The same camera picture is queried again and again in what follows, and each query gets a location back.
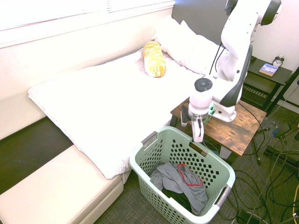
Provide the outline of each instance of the black headboard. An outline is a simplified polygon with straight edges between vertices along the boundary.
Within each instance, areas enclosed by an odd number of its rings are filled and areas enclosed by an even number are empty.
[[[185,20],[196,34],[216,44],[221,42],[221,33],[228,19],[226,0],[176,0],[172,17],[177,22]]]

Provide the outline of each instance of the power strip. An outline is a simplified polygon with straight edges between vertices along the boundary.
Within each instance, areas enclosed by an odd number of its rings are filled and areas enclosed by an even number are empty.
[[[241,210],[239,214],[237,215],[237,223],[240,224],[247,224],[251,214],[245,212],[244,210]],[[255,216],[251,216],[249,220],[249,224],[259,224],[260,220],[257,219]]]

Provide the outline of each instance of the green laundry basket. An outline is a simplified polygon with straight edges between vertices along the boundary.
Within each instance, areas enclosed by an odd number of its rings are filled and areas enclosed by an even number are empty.
[[[199,216],[168,198],[151,182],[149,172],[157,162],[185,164],[204,182],[208,202]],[[140,190],[171,224],[206,224],[219,211],[235,182],[234,170],[223,159],[174,127],[163,127],[143,140],[130,156]]]

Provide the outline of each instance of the patterned pillow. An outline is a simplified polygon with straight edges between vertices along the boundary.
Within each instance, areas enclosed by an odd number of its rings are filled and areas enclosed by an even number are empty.
[[[166,72],[166,61],[161,46],[156,41],[148,42],[143,48],[144,68],[151,77],[162,77]]]

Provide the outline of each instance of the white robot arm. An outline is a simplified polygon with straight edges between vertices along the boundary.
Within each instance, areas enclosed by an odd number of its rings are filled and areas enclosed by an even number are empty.
[[[229,17],[221,41],[228,54],[219,58],[216,74],[205,75],[195,82],[189,109],[182,107],[182,125],[186,126],[187,121],[192,121],[195,142],[203,141],[203,121],[209,114],[212,102],[212,115],[216,118],[230,122],[236,117],[235,105],[241,98],[252,55],[251,42],[259,26],[268,25],[277,17],[281,1],[228,0],[226,10]]]

